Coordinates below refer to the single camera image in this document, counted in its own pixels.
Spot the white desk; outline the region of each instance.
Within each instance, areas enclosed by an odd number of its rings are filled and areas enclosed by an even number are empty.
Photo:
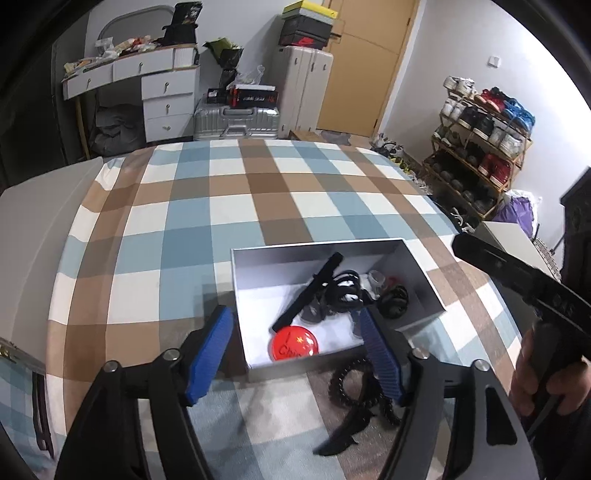
[[[131,77],[142,77],[146,141],[192,135],[199,89],[199,66],[193,65],[195,49],[194,44],[183,44],[135,53],[64,80],[64,99],[76,100],[76,121],[86,157],[90,158],[90,152],[80,95]]]

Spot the blue sneaker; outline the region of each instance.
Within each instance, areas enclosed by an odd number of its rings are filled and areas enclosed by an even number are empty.
[[[505,109],[503,110],[503,116],[509,120],[513,120],[523,110],[521,104],[514,98],[505,100]]]
[[[515,124],[523,128],[529,135],[535,125],[535,117],[525,108],[522,108],[519,115],[515,118]]]

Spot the red round object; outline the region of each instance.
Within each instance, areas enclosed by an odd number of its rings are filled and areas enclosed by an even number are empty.
[[[283,327],[271,341],[271,353],[273,360],[312,356],[318,353],[318,342],[308,329],[297,325]]]

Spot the white suitcase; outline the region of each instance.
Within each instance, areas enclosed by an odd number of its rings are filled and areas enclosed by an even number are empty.
[[[290,130],[314,131],[328,84],[333,56],[305,47],[279,47],[268,83],[279,92],[279,138]]]

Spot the silver suitcase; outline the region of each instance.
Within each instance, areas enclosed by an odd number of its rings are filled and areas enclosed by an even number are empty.
[[[271,108],[230,108],[207,104],[202,99],[195,110],[194,140],[220,138],[277,138],[279,111]]]

